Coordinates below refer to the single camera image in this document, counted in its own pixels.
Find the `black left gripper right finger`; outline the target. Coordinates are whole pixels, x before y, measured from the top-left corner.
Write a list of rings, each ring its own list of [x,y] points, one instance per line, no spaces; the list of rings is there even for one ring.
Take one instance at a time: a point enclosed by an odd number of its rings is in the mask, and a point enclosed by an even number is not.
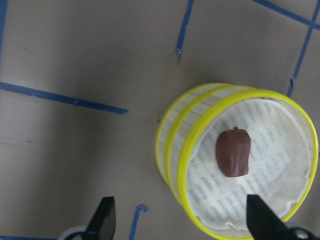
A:
[[[259,195],[248,194],[246,225],[254,240],[285,240],[288,228]]]

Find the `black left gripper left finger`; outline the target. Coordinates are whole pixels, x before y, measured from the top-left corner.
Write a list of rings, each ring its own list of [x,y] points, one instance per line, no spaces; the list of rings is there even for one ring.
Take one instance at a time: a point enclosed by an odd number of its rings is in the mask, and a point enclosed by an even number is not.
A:
[[[103,197],[84,231],[84,240],[112,240],[115,230],[115,198],[113,196]]]

